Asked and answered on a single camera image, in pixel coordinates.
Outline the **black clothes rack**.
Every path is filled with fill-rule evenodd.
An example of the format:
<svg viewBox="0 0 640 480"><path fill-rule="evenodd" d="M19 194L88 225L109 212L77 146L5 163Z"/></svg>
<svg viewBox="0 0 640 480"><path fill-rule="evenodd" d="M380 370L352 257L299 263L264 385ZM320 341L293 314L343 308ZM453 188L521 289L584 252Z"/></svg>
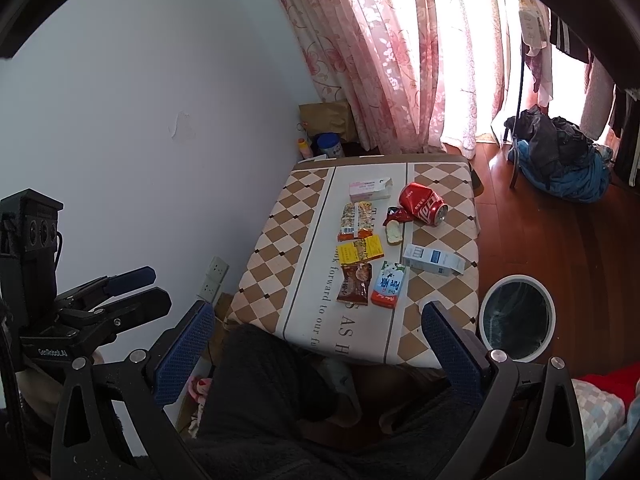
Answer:
<svg viewBox="0 0 640 480"><path fill-rule="evenodd" d="M520 55L520 82L518 83L518 104L516 104L516 113L513 116L513 125L510 128L506 128L504 132L503 140L506 140L508 134L511 135L511 147L506 153L506 158L512 162L512 176L509 183L510 190L514 190L516 181L518 180L518 172L520 171L520 152L518 151L518 136L515 133L515 128L520 120L523 90L524 90L524 76L525 76L525 54L523 48L523 40L520 40L518 44L518 54Z"/></svg>

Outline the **pink white tissue box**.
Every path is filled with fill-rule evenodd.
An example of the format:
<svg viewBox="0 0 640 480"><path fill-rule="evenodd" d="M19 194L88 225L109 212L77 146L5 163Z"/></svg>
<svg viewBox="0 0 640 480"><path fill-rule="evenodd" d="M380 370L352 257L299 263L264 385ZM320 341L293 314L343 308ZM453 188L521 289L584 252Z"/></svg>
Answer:
<svg viewBox="0 0 640 480"><path fill-rule="evenodd" d="M389 177L352 182L348 188L352 203L387 200L393 191L393 179Z"/></svg>

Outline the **grey white carton box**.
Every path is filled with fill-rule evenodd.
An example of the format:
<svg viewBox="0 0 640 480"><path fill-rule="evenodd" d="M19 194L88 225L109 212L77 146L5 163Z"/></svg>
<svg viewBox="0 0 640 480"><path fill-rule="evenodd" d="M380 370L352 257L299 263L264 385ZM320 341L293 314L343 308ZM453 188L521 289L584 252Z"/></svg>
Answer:
<svg viewBox="0 0 640 480"><path fill-rule="evenodd" d="M463 258L452 252L415 244L409 244L405 248L402 254L402 263L405 266L410 266L415 271L424 271L442 276L462 274L466 265Z"/></svg>

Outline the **brown paper bag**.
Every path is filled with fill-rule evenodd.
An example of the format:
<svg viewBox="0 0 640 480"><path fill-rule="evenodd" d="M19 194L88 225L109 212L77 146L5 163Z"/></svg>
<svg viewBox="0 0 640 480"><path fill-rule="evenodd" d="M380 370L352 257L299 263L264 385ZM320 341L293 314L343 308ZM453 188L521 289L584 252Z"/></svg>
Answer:
<svg viewBox="0 0 640 480"><path fill-rule="evenodd" d="M300 104L299 118L308 136L335 133L344 142L357 142L358 132L347 101Z"/></svg>

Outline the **white round trash bin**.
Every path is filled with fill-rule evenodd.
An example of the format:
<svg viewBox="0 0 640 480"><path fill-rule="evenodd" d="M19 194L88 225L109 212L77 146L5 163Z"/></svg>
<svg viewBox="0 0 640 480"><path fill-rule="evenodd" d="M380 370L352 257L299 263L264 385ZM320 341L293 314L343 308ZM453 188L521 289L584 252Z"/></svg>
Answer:
<svg viewBox="0 0 640 480"><path fill-rule="evenodd" d="M513 361L529 363L551 344L555 305L536 278L512 274L495 282L480 305L477 329L488 350L502 350Z"/></svg>

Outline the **red blanket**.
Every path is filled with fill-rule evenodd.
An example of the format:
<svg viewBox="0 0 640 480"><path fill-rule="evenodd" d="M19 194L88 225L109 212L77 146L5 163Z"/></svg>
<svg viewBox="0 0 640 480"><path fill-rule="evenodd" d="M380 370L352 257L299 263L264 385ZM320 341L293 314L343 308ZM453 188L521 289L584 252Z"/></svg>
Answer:
<svg viewBox="0 0 640 480"><path fill-rule="evenodd" d="M623 401L625 410L639 393L640 362L634 362L608 374L587 374L579 377L602 391L614 394Z"/></svg>

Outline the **blue lid white jar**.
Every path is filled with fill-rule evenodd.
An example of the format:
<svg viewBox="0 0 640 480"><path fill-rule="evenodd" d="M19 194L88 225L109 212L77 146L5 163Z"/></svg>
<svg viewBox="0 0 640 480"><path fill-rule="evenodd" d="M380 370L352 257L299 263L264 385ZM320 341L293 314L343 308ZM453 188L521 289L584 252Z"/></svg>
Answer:
<svg viewBox="0 0 640 480"><path fill-rule="evenodd" d="M343 158L345 156L341 137L337 133L320 133L316 136L316 143L319 150L329 158Z"/></svg>

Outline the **yellow red snack packet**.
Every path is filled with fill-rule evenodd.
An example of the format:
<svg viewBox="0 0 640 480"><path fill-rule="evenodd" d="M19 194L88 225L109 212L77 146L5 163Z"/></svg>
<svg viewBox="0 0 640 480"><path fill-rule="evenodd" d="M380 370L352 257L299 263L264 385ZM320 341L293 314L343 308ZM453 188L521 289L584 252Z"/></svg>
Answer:
<svg viewBox="0 0 640 480"><path fill-rule="evenodd" d="M383 256L384 250L378 235L351 240L348 243L337 246L337 258L341 266L368 262Z"/></svg>

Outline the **crushed red cola can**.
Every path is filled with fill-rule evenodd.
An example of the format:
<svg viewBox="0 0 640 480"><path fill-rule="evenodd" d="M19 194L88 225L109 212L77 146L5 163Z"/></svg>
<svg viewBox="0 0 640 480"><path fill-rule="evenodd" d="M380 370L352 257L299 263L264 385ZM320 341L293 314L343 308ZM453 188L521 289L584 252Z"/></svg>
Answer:
<svg viewBox="0 0 640 480"><path fill-rule="evenodd" d="M439 226L448 214L448 205L431 188L409 183L399 195L399 205L427 226Z"/></svg>

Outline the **orange small bottle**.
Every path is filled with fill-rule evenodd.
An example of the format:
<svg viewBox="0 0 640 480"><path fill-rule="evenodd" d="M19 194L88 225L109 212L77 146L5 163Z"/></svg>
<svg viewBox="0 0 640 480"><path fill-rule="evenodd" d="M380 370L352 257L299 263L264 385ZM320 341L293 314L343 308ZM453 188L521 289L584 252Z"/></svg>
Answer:
<svg viewBox="0 0 640 480"><path fill-rule="evenodd" d="M303 159L311 159L314 157L314 153L312 152L310 145L305 139L299 138L297 140L297 145L300 154L303 156Z"/></svg>

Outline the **checkered bed cover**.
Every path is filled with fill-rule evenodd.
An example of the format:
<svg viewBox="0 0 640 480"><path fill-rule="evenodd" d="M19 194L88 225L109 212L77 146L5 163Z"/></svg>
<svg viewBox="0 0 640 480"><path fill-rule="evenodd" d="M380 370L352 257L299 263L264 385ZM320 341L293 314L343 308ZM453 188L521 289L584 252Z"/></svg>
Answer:
<svg viewBox="0 0 640 480"><path fill-rule="evenodd" d="M480 225L460 156L300 162L248 260L226 323L328 356L434 368L421 312L478 311Z"/></svg>

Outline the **white wall socket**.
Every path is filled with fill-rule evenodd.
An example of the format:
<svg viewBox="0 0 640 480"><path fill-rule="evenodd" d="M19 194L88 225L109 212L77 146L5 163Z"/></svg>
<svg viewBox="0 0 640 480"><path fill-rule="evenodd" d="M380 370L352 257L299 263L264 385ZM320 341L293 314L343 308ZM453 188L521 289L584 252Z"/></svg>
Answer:
<svg viewBox="0 0 640 480"><path fill-rule="evenodd" d="M205 272L203 283L201 284L200 291L198 292L198 298L208 302L209 304L213 304L228 270L228 263L220 257L215 256L209 263L209 267Z"/></svg>

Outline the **pink floral curtain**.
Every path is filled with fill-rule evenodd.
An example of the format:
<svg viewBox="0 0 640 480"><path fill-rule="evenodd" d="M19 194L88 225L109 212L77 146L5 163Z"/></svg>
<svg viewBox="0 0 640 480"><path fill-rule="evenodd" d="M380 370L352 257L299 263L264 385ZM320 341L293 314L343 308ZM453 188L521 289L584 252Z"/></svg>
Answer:
<svg viewBox="0 0 640 480"><path fill-rule="evenodd" d="M324 102L384 154L477 141L511 95L518 0L279 0Z"/></svg>

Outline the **hanging clothes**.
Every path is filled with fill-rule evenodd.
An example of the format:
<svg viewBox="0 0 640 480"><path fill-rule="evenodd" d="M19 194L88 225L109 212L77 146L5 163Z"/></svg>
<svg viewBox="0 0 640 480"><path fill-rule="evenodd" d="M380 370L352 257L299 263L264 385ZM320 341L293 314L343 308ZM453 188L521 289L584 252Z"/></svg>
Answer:
<svg viewBox="0 0 640 480"><path fill-rule="evenodd" d="M618 177L639 185L639 97L618 86L581 39L540 0L518 0L530 104L574 122L594 143L611 133Z"/></svg>

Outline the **red crumpled wrapper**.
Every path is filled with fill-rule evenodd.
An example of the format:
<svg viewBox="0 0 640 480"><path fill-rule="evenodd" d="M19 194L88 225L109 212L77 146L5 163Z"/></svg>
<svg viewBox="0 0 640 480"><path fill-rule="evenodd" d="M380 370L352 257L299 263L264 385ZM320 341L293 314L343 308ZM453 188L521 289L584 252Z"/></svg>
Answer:
<svg viewBox="0 0 640 480"><path fill-rule="evenodd" d="M400 224L411 222L413 215L409 211L406 211L402 207L390 207L387 209L386 218L383 222L383 226L387 226L390 222L396 221Z"/></svg>

